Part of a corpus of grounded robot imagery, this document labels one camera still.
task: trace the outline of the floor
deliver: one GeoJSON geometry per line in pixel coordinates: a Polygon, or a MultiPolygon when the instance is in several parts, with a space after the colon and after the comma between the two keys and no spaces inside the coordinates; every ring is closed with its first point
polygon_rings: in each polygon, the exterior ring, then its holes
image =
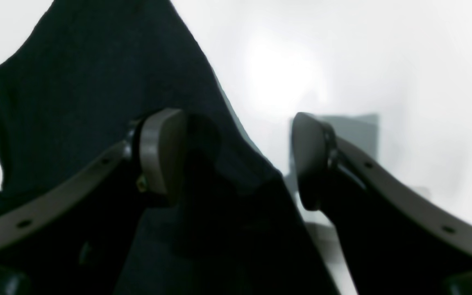
{"type": "MultiPolygon", "coordinates": [[[[328,116],[400,181],[472,224],[472,1],[173,0],[249,139],[286,176],[290,120],[328,116]]],[[[0,0],[0,63],[50,5],[0,0]]],[[[318,233],[354,286],[332,224],[318,233]]]]}

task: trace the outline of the bright light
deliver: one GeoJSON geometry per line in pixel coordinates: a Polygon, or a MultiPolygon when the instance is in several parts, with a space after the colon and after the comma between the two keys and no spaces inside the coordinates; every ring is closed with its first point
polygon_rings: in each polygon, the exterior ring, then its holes
{"type": "Polygon", "coordinates": [[[308,46],[258,29],[249,42],[246,63],[248,105],[260,116],[273,120],[294,116],[308,93],[317,95],[316,103],[325,100],[321,65],[308,46]]]}

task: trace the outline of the screw hole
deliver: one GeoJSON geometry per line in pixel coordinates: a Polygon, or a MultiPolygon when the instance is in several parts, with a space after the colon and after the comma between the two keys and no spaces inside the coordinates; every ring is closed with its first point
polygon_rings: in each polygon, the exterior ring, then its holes
{"type": "Polygon", "coordinates": [[[18,224],[16,224],[17,228],[25,228],[27,226],[30,226],[32,224],[32,220],[22,220],[18,224]]]}
{"type": "Polygon", "coordinates": [[[442,230],[444,230],[448,234],[456,233],[456,230],[452,227],[449,227],[449,226],[442,226],[442,230]]]}
{"type": "Polygon", "coordinates": [[[147,179],[143,174],[136,180],[136,185],[140,193],[147,192],[147,179]]]}

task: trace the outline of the dark cloth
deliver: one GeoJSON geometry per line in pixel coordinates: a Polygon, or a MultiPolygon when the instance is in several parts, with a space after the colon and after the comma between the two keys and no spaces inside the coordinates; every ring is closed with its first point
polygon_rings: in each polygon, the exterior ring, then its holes
{"type": "Polygon", "coordinates": [[[168,0],[55,0],[0,65],[0,214],[165,107],[190,114],[186,193],[146,210],[115,293],[336,293],[281,174],[243,140],[168,0]]]}

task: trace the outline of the white background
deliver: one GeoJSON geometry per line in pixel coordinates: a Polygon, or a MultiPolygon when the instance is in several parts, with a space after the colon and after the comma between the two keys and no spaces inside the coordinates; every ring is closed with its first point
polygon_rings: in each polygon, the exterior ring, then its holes
{"type": "MultiPolygon", "coordinates": [[[[382,166],[472,224],[472,0],[173,3],[249,137],[284,174],[296,112],[374,114],[382,166]]],[[[49,5],[0,0],[0,63],[49,5]]]]}

